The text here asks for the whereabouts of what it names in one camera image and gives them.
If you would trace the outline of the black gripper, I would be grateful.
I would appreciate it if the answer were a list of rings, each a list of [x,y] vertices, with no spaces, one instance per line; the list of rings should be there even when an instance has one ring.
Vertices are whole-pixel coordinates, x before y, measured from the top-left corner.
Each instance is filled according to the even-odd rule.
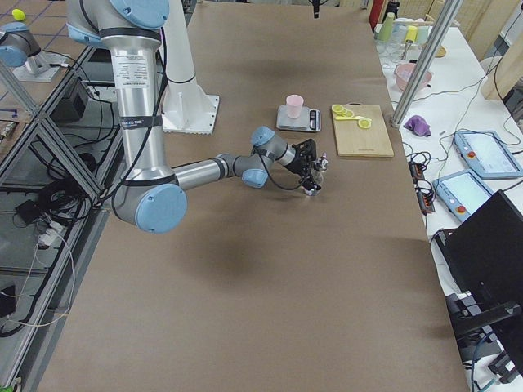
[[[289,172],[301,177],[301,187],[304,192],[320,192],[322,189],[323,172],[311,170],[314,161],[314,153],[296,150],[291,163],[285,166]]]

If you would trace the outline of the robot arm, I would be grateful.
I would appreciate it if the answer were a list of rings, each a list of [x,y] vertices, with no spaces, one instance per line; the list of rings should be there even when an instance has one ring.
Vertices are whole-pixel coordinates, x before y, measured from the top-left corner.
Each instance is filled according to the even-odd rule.
[[[1,61],[21,82],[51,82],[58,72],[28,26],[21,22],[1,26]]]
[[[219,104],[197,83],[180,2],[69,1],[66,6],[69,36],[111,54],[126,167],[105,199],[120,220],[166,233],[186,214],[187,190],[230,177],[260,189],[275,163],[297,175],[306,194],[320,191],[327,161],[317,156],[315,142],[292,145],[269,127],[253,132],[247,156],[167,164],[165,132],[211,132]]]

